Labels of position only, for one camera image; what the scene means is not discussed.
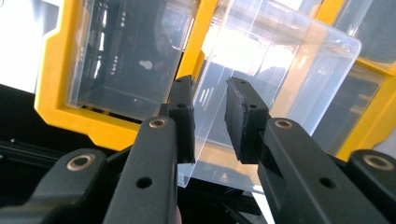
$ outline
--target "yellow frame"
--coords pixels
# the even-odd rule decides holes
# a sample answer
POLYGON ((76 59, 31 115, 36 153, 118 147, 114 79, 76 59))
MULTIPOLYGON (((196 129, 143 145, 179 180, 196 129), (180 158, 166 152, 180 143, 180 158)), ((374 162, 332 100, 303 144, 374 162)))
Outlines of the yellow frame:
MULTIPOLYGON (((325 0, 316 18, 332 24, 343 3, 344 0, 325 0)), ((396 68, 387 70, 361 58, 355 64, 378 73, 384 81, 336 155, 344 161, 353 151, 370 149, 384 141, 396 126, 396 68)))
MULTIPOLYGON (((76 23, 81 19, 80 2, 79 0, 64 1, 60 6, 58 27, 45 36, 35 110, 49 125, 87 134, 97 146, 123 150, 134 142, 139 124, 88 109, 75 109, 64 104, 77 30, 76 23)), ((201 46, 217 2, 201 0, 199 3, 177 77, 198 74, 197 67, 200 67, 204 58, 201 46)))

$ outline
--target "screw hole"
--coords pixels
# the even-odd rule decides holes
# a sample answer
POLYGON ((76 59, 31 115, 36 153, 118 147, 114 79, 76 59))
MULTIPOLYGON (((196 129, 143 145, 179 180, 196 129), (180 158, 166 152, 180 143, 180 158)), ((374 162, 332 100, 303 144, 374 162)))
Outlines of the screw hole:
POLYGON ((332 180, 330 180, 330 178, 328 177, 323 177, 320 180, 320 184, 322 184, 324 187, 328 188, 328 189, 335 189, 335 184, 332 180))
POLYGON ((163 125, 165 125, 165 123, 166 123, 165 119, 155 119, 149 123, 149 126, 151 128, 161 128, 163 125))
POLYGON ((78 158, 78 159, 76 159, 76 160, 74 161, 74 164, 75 164, 76 166, 82 166, 82 165, 85 165, 87 162, 88 162, 88 159, 85 158, 85 157, 83 157, 83 158, 78 158))
POLYGON ((94 160, 95 156, 92 154, 82 154, 71 159, 66 167, 69 171, 80 171, 91 166, 94 160))
POLYGON ((293 125, 290 122, 284 119, 277 120, 275 122, 275 125, 282 129, 291 129, 293 127, 293 125))
POLYGON ((138 179, 136 182, 136 186, 140 189, 146 189, 146 188, 150 187, 151 184, 152 184, 152 180, 149 177, 142 177, 142 178, 138 179))

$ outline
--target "black metal bracket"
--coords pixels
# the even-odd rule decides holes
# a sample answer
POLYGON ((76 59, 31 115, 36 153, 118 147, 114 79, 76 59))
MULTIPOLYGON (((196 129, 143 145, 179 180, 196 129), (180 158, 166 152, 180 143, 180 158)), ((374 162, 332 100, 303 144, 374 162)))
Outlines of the black metal bracket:
POLYGON ((385 191, 382 194, 388 198, 385 202, 392 205, 396 202, 394 196, 390 196, 395 195, 396 188, 389 183, 396 181, 394 159, 378 155, 387 161, 383 163, 393 167, 380 175, 376 169, 362 172, 357 168, 359 165, 351 165, 356 164, 352 157, 346 170, 352 169, 348 167, 360 170, 346 172, 360 180, 353 183, 297 122, 269 119, 268 109, 252 115, 251 110, 256 108, 248 109, 253 103, 246 102, 264 104, 253 92, 245 80, 231 78, 228 81, 225 121, 238 160, 250 163, 254 162, 253 157, 257 158, 259 178, 276 223, 388 223, 393 220, 384 208, 374 206, 371 197, 385 191), (247 141, 247 135, 254 140, 247 141), (367 176, 367 181, 357 175, 359 172, 367 176), (370 181, 372 185, 384 181, 380 185, 382 189, 367 192, 356 187, 370 181))
POLYGON ((82 214, 87 211, 84 205, 93 192, 99 192, 104 179, 106 155, 103 152, 73 151, 55 163, 27 203, 0 209, 0 223, 84 223, 87 219, 81 217, 88 217, 82 214))
POLYGON ((172 85, 169 104, 163 104, 160 115, 176 122, 177 163, 195 162, 195 124, 192 105, 191 76, 180 77, 172 85))
POLYGON ((175 223, 176 124, 145 120, 129 153, 104 223, 175 223))

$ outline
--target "metal screw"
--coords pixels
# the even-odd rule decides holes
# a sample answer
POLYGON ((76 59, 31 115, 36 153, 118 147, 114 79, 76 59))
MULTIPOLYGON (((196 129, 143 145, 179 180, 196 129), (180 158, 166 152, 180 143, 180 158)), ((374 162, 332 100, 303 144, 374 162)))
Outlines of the metal screw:
POLYGON ((154 119, 149 122, 151 128, 161 128, 166 125, 166 119, 154 119))
POLYGON ((391 171, 394 169, 394 165, 385 158, 376 155, 365 155, 364 161, 378 170, 391 171))
POLYGON ((67 163, 67 169, 69 171, 80 171, 88 168, 93 164, 93 161, 95 160, 95 156, 92 154, 82 154, 79 156, 76 156, 75 158, 71 159, 67 163))
POLYGON ((291 129, 293 124, 285 119, 279 119, 275 122, 275 125, 281 129, 291 129))

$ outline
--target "transparent plastic bin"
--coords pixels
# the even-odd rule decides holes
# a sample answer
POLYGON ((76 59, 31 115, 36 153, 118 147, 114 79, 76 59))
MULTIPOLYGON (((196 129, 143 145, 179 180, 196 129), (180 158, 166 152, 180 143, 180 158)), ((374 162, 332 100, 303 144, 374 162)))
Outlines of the transparent plastic bin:
POLYGON ((226 80, 246 79, 272 117, 294 119, 312 134, 361 44, 270 1, 231 1, 223 15, 194 98, 196 151, 202 153, 192 176, 261 191, 257 166, 242 165, 231 147, 224 122, 226 80))
POLYGON ((383 76, 368 69, 352 67, 312 135, 326 153, 338 153, 383 80, 383 76))
POLYGON ((67 104, 136 120, 157 114, 175 78, 192 0, 86 1, 67 104))
POLYGON ((315 17, 322 0, 273 0, 293 10, 304 13, 309 17, 315 17))
POLYGON ((360 57, 396 75, 396 1, 347 0, 334 27, 361 41, 360 57))

